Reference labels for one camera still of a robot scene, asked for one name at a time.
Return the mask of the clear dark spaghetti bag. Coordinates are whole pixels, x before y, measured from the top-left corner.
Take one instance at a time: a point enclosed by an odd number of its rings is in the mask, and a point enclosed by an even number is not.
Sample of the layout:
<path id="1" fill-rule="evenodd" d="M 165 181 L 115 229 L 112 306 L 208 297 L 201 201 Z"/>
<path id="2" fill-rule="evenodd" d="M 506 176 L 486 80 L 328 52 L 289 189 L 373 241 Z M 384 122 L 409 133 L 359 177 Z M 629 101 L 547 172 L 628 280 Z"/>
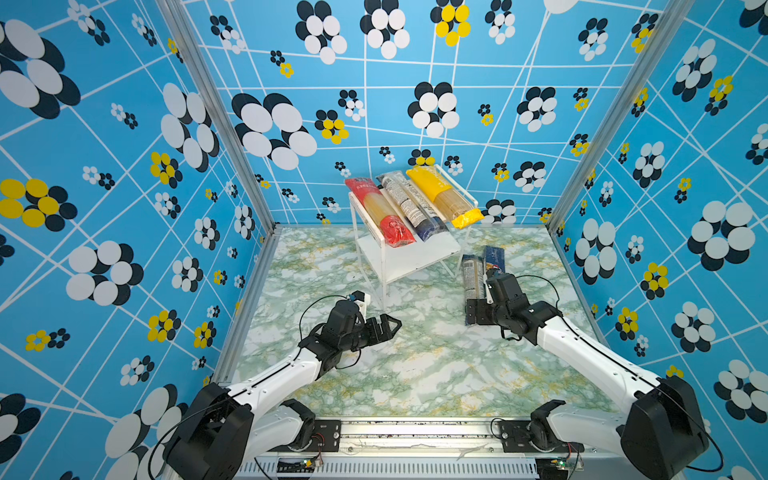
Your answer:
<path id="1" fill-rule="evenodd" d="M 461 259 L 461 272 L 465 305 L 467 299 L 486 300 L 482 258 L 477 255 L 464 254 Z"/>

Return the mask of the red spaghetti bag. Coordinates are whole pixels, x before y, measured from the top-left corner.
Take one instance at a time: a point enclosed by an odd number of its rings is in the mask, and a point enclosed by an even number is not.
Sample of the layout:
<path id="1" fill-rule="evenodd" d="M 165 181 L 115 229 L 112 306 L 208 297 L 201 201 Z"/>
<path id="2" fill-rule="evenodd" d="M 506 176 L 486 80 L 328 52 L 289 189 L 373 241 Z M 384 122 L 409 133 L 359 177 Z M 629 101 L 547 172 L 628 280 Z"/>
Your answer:
<path id="1" fill-rule="evenodd" d="M 397 248 L 415 242 L 411 231 L 370 178 L 349 178 L 345 185 L 363 205 L 388 246 Z"/>

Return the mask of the clear blue spaghetti bag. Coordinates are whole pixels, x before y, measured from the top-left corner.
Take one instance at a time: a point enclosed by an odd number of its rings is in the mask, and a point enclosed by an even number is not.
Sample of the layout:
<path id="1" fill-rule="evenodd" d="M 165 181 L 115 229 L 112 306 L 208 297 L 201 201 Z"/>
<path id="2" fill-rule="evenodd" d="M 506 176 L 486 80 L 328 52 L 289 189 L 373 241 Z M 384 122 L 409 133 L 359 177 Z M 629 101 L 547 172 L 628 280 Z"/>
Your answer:
<path id="1" fill-rule="evenodd" d="M 397 204 L 420 240 L 426 242 L 432 236 L 447 231 L 447 226 L 426 197 L 400 172 L 389 172 L 377 177 L 377 181 Z"/>

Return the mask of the yellow spaghetti bag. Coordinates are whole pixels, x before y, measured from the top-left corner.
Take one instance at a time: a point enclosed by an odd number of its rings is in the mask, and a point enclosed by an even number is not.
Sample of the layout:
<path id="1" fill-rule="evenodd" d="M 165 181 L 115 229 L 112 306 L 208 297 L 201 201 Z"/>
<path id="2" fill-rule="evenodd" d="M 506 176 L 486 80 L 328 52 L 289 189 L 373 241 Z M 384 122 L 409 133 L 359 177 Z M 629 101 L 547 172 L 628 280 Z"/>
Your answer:
<path id="1" fill-rule="evenodd" d="M 436 166 L 415 166 L 406 175 L 456 229 L 480 222 L 484 215 Z"/>

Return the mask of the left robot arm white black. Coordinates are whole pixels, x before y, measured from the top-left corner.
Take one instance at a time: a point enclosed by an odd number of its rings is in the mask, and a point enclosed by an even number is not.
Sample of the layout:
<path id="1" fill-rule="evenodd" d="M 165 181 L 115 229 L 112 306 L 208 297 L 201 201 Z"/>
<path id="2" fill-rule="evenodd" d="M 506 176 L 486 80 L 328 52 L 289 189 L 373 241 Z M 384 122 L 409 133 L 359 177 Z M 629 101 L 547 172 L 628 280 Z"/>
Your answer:
<path id="1" fill-rule="evenodd" d="M 388 342 L 402 327 L 388 314 L 366 317 L 367 304 L 361 291 L 337 297 L 326 321 L 284 359 L 247 380 L 203 387 L 159 440 L 164 465 L 182 479 L 232 479 L 249 457 L 307 447 L 315 415 L 293 393 L 338 368 L 344 353 Z"/>

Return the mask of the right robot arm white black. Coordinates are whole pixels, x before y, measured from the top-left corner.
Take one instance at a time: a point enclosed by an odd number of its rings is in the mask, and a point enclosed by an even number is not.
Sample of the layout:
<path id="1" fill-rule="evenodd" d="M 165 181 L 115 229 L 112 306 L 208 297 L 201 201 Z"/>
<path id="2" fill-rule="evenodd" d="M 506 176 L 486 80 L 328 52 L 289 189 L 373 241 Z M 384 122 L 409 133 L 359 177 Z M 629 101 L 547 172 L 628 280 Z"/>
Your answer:
<path id="1" fill-rule="evenodd" d="M 497 326 L 566 362 L 616 405 L 608 414 L 550 400 L 530 415 L 529 443 L 542 452 L 580 443 L 623 456 L 648 479 L 672 479 L 716 445 L 693 388 L 661 378 L 589 338 L 560 309 L 532 303 L 518 279 L 497 269 L 463 277 L 469 325 Z"/>

